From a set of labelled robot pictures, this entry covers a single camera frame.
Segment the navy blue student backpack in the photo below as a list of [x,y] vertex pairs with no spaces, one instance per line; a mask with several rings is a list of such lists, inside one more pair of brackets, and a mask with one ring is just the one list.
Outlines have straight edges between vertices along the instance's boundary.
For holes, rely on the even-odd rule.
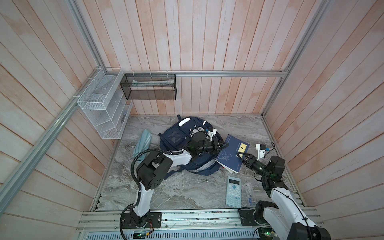
[[[187,170],[191,173],[209,176],[217,172],[220,165],[216,162],[219,152],[215,153],[198,153],[198,142],[203,139],[208,139],[206,130],[213,126],[198,117],[181,118],[177,115],[178,122],[167,129],[164,133],[159,133],[160,149],[165,152],[178,152],[181,155],[175,155],[172,158],[174,161],[173,167],[180,166],[177,171],[170,171],[165,178],[169,178],[174,173]],[[213,137],[223,141],[219,133]]]

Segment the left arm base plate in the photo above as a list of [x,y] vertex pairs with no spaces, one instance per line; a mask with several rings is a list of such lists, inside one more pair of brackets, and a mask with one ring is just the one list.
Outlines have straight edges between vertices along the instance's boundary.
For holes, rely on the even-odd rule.
[[120,229],[160,228],[162,221],[161,212],[149,212],[139,217],[135,212],[126,212],[121,215]]

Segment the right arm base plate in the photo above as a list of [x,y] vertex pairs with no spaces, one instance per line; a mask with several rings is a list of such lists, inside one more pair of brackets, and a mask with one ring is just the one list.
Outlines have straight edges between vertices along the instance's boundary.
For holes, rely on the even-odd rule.
[[244,227],[260,226],[261,224],[256,221],[254,209],[238,209],[241,225]]

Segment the blue notebook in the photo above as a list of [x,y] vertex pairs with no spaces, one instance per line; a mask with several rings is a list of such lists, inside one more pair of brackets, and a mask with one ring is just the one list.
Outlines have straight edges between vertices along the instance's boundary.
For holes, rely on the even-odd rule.
[[250,144],[239,140],[238,138],[228,135],[225,142],[230,145],[221,150],[216,158],[216,162],[220,164],[230,173],[238,173],[243,165],[241,159],[236,155],[237,152],[247,153]]

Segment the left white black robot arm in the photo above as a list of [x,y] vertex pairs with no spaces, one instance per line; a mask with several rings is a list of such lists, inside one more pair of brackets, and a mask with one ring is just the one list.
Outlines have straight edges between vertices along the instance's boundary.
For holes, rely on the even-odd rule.
[[218,154],[229,143],[220,140],[211,131],[197,132],[181,150],[148,149],[140,152],[131,163],[131,175],[138,186],[132,214],[143,218],[150,212],[154,189],[166,178],[170,168],[187,165],[202,154]]

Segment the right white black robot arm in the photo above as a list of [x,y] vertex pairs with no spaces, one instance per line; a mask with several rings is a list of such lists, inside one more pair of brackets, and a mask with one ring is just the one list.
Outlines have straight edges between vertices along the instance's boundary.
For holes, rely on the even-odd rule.
[[285,160],[272,156],[267,165],[252,154],[238,152],[242,163],[261,176],[263,189],[271,201],[256,204],[254,218],[260,225],[268,224],[281,240],[330,240],[330,233],[315,224],[299,207],[282,180]]

